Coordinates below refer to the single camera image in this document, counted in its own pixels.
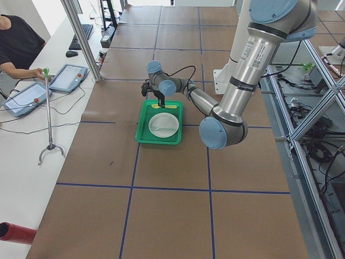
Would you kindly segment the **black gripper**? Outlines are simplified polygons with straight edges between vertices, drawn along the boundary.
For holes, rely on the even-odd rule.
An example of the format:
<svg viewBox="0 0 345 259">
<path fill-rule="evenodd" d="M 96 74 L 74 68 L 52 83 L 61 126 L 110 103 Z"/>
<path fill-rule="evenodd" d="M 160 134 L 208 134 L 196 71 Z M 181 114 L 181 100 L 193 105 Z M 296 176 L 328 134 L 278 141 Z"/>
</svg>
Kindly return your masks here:
<svg viewBox="0 0 345 259">
<path fill-rule="evenodd" d="M 165 96 L 160 91 L 154 91 L 154 96 L 158 99 L 158 106 L 165 108 Z"/>
</svg>

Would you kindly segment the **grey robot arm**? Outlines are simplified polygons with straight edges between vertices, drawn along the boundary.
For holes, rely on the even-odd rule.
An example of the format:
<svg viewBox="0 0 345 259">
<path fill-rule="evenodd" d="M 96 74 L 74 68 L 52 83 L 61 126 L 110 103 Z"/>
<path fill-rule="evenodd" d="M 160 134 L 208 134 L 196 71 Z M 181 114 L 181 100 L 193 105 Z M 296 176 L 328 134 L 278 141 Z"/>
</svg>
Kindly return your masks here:
<svg viewBox="0 0 345 259">
<path fill-rule="evenodd" d="M 159 107 L 176 92 L 185 95 L 206 116 L 199 125 L 204 145 L 212 149 L 236 145 L 247 136 L 242 114 L 276 47 L 313 37 L 317 17 L 317 1 L 244 1 L 237 26 L 237 31 L 244 33 L 240 41 L 243 49 L 220 102 L 190 79 L 168 75 L 155 60 L 147 65 L 148 79 L 141 93 L 152 92 Z"/>
</svg>

